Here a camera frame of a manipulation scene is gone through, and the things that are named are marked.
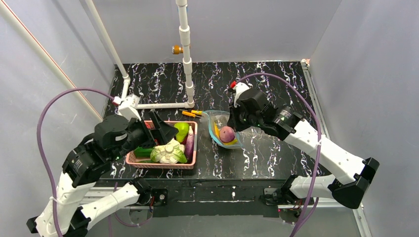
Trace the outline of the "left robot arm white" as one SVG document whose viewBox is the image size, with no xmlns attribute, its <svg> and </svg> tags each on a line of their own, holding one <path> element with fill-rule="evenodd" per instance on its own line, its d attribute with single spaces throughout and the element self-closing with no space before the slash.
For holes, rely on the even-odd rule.
<svg viewBox="0 0 419 237">
<path fill-rule="evenodd" d="M 149 113 L 152 127 L 144 120 L 120 115 L 106 117 L 67 155 L 55 192 L 44 211 L 27 221 L 33 234 L 41 237 L 84 237 L 100 220 L 131 204 L 148 204 L 152 187 L 143 178 L 128 181 L 119 190 L 101 199 L 82 204 L 88 191 L 112 163 L 136 148 L 165 145 L 177 128 Z"/>
</svg>

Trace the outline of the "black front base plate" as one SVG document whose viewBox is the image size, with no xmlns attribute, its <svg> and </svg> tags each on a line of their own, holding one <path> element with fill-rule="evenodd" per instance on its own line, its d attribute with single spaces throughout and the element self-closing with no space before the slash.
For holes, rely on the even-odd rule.
<svg viewBox="0 0 419 237">
<path fill-rule="evenodd" d="M 166 205 L 155 217 L 255 215 L 278 217 L 278 208 L 260 199 L 266 188 L 279 188 L 283 179 L 153 179 L 154 189 L 166 189 Z"/>
</svg>

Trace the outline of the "long purple eggplant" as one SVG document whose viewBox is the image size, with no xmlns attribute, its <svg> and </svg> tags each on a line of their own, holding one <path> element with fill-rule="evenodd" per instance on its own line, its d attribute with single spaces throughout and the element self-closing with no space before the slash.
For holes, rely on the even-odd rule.
<svg viewBox="0 0 419 237">
<path fill-rule="evenodd" d="M 188 134 L 186 137 L 185 150 L 184 150 L 184 154 L 188 161 L 192 160 L 193 151 L 194 151 L 194 131 L 192 127 L 189 127 Z"/>
</svg>

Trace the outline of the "clear zip top bag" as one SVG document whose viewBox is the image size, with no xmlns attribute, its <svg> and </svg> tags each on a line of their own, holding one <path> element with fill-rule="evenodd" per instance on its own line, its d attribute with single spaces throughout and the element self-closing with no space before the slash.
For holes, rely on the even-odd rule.
<svg viewBox="0 0 419 237">
<path fill-rule="evenodd" d="M 230 113 L 226 111 L 207 110 L 203 111 L 202 123 L 208 126 L 211 139 L 225 149 L 243 148 L 242 138 L 238 132 L 227 125 Z"/>
</svg>

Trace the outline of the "white PVC pipe frame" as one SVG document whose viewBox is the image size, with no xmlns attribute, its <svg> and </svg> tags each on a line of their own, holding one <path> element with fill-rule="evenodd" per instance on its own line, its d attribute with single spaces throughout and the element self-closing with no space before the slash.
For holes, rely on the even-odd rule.
<svg viewBox="0 0 419 237">
<path fill-rule="evenodd" d="M 35 126 L 48 98 L 60 90 L 94 87 L 113 95 L 136 94 L 142 108 L 193 108 L 197 98 L 185 74 L 164 95 L 166 62 L 150 63 L 151 87 L 139 88 L 142 63 L 113 57 L 118 51 L 111 21 L 123 36 L 159 20 L 181 44 L 173 0 L 4 0 L 0 3 L 0 121 Z"/>
</svg>

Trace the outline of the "purple onion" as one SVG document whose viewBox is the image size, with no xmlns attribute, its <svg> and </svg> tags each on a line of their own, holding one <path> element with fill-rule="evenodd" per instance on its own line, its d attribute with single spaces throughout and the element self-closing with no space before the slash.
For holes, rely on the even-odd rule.
<svg viewBox="0 0 419 237">
<path fill-rule="evenodd" d="M 223 126 L 219 130 L 219 138 L 220 138 L 221 142 L 223 142 L 223 143 L 230 143 L 230 142 L 234 141 L 234 139 L 236 138 L 235 137 L 235 132 L 231 127 Z"/>
</svg>

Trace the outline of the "pink plastic basket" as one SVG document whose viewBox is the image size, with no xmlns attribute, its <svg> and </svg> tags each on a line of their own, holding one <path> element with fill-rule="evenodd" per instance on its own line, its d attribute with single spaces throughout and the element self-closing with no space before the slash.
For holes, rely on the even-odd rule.
<svg viewBox="0 0 419 237">
<path fill-rule="evenodd" d="M 193 151 L 193 158 L 191 161 L 187 161 L 186 163 L 177 163 L 177 164 L 156 163 L 156 162 L 151 161 L 150 158 L 137 159 L 132 151 L 128 155 L 126 155 L 126 163 L 136 168 L 193 169 L 194 164 L 196 162 L 198 125 L 194 121 L 167 121 L 166 123 L 174 126 L 174 124 L 177 122 L 186 122 L 189 124 L 190 127 L 193 128 L 194 151 Z"/>
</svg>

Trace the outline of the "white green cabbage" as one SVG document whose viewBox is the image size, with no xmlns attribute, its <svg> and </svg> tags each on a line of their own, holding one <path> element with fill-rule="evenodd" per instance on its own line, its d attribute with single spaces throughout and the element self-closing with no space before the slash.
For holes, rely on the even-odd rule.
<svg viewBox="0 0 419 237">
<path fill-rule="evenodd" d="M 184 152 L 185 145 L 172 139 L 166 145 L 155 146 L 150 154 L 150 159 L 162 164 L 186 163 L 188 159 Z"/>
</svg>

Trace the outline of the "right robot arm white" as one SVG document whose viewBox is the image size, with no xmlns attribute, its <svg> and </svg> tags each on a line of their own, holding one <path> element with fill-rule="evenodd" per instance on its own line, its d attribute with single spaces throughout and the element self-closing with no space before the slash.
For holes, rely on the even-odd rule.
<svg viewBox="0 0 419 237">
<path fill-rule="evenodd" d="M 321 135 L 301 114 L 288 106 L 276 108 L 263 92 L 244 84 L 228 90 L 233 101 L 229 105 L 228 126 L 236 132 L 250 127 L 277 137 L 313 159 L 331 174 L 319 178 L 290 176 L 272 199 L 292 202 L 307 196 L 333 198 L 341 205 L 357 209 L 380 166 L 375 158 L 363 159 L 344 150 Z"/>
</svg>

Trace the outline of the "green pear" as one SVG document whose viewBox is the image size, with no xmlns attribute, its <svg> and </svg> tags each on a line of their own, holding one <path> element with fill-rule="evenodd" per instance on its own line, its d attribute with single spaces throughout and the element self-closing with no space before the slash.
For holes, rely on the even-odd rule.
<svg viewBox="0 0 419 237">
<path fill-rule="evenodd" d="M 177 122 L 174 124 L 174 127 L 178 129 L 178 133 L 175 135 L 175 139 L 179 143 L 182 143 L 188 136 L 190 126 L 186 122 Z"/>
</svg>

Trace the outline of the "brass pipe fitting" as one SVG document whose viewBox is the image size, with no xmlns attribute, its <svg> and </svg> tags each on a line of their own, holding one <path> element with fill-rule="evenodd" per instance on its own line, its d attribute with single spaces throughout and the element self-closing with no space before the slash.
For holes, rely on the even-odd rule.
<svg viewBox="0 0 419 237">
<path fill-rule="evenodd" d="M 174 45 L 171 48 L 171 51 L 172 51 L 172 54 L 174 55 L 183 54 L 183 47 L 179 45 Z"/>
</svg>

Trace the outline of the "yellow banana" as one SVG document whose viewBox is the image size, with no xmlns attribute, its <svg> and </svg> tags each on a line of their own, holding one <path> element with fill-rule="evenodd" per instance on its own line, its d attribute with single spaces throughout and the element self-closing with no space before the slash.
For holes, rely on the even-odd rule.
<svg viewBox="0 0 419 237">
<path fill-rule="evenodd" d="M 219 130 L 221 129 L 221 127 L 219 127 L 216 122 L 213 123 L 213 126 L 214 126 L 215 136 L 221 142 L 221 140 L 219 138 Z M 234 141 L 232 141 L 230 143 L 223 143 L 223 142 L 221 142 L 221 144 L 226 145 L 226 146 L 235 145 L 237 143 L 238 143 L 238 139 L 237 138 L 235 138 Z"/>
</svg>

